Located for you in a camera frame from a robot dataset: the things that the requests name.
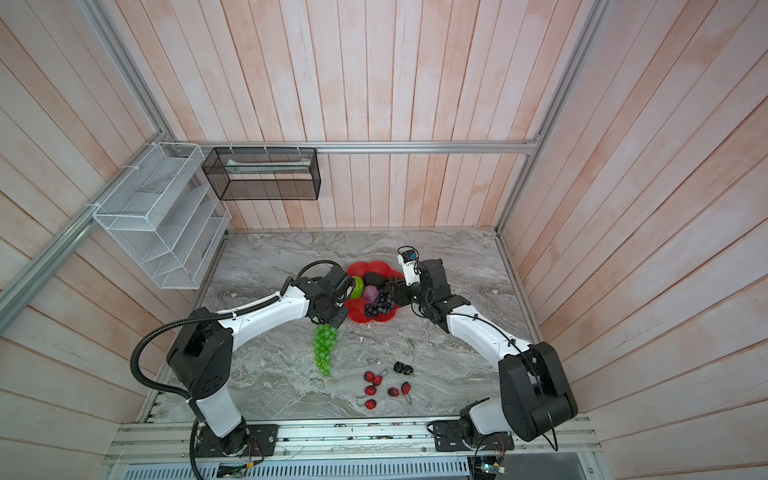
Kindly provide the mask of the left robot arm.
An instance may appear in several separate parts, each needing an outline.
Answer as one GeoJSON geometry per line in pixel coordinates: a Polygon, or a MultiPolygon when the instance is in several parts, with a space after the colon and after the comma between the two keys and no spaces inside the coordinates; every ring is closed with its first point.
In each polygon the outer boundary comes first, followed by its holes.
{"type": "Polygon", "coordinates": [[[229,393],[234,353],[249,341],[288,322],[310,319],[339,327],[354,278],[332,262],[322,277],[288,278],[275,293],[244,306],[212,313],[200,310],[181,326],[166,362],[188,394],[196,419],[218,439],[243,434],[246,421],[229,393]]]}

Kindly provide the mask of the green grape bunch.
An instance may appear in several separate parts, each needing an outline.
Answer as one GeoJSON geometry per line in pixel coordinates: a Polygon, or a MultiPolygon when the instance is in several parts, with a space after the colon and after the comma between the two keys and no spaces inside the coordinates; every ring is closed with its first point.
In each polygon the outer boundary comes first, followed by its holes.
{"type": "Polygon", "coordinates": [[[318,325],[315,331],[314,359],[315,365],[324,377],[330,377],[332,372],[332,357],[336,347],[336,329],[330,325],[318,325]]]}

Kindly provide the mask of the dark avocado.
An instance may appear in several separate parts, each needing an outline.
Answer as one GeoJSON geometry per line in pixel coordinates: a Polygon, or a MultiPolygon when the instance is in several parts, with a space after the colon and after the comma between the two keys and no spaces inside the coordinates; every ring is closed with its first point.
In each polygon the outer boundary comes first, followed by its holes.
{"type": "Polygon", "coordinates": [[[362,276],[362,280],[365,286],[379,288],[387,284],[389,277],[378,272],[369,271],[362,276]]]}

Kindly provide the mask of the black grape bunch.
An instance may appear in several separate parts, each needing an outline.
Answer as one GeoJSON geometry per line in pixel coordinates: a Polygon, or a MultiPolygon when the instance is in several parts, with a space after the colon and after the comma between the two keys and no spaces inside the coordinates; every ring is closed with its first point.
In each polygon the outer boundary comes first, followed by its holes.
{"type": "Polygon", "coordinates": [[[364,307],[364,313],[369,319],[381,319],[391,314],[396,308],[394,298],[390,293],[380,290],[377,298],[367,303],[364,307]]]}

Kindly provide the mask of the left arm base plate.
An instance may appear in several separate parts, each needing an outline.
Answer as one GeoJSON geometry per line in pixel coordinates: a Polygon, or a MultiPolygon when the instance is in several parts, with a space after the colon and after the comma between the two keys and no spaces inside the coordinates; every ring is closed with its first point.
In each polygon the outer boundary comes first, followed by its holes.
{"type": "Polygon", "coordinates": [[[278,440],[277,424],[241,423],[223,438],[217,437],[207,425],[198,428],[194,446],[196,458],[270,457],[278,440]]]}

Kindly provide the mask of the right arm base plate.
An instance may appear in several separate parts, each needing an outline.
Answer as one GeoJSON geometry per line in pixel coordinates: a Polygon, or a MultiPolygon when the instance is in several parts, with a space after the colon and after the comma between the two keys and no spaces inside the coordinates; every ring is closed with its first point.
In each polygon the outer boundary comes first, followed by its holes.
{"type": "Polygon", "coordinates": [[[432,421],[427,424],[427,431],[432,435],[438,452],[493,450],[505,453],[515,448],[509,433],[481,434],[464,417],[432,421]]]}

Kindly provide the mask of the purple fig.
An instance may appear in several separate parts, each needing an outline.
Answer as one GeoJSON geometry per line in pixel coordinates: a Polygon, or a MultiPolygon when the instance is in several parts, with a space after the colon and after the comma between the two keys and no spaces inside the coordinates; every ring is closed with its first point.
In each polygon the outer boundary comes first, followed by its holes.
{"type": "Polygon", "coordinates": [[[364,287],[363,293],[362,293],[362,299],[367,304],[372,304],[378,301],[378,298],[380,296],[380,290],[377,286],[374,285],[366,285],[364,287]]]}

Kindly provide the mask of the green bumpy round fruit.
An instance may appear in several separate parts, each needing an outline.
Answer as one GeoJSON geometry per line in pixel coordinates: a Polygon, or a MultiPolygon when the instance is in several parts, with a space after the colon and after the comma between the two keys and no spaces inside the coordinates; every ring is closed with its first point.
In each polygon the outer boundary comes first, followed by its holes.
{"type": "Polygon", "coordinates": [[[352,293],[350,294],[351,300],[357,300],[363,296],[364,290],[365,290],[365,283],[363,279],[359,276],[353,276],[353,289],[352,293]]]}

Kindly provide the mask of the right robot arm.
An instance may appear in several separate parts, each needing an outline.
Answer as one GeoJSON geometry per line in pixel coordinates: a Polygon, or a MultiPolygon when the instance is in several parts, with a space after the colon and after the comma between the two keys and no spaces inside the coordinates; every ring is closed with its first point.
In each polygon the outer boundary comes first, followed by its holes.
{"type": "Polygon", "coordinates": [[[498,373],[498,396],[465,407],[458,420],[436,427],[435,437],[477,446],[505,434],[526,442],[543,436],[557,449],[556,428],[575,418],[578,406],[555,349],[506,332],[453,293],[440,259],[420,260],[407,248],[398,264],[404,278],[392,287],[396,304],[467,343],[498,373]]]}

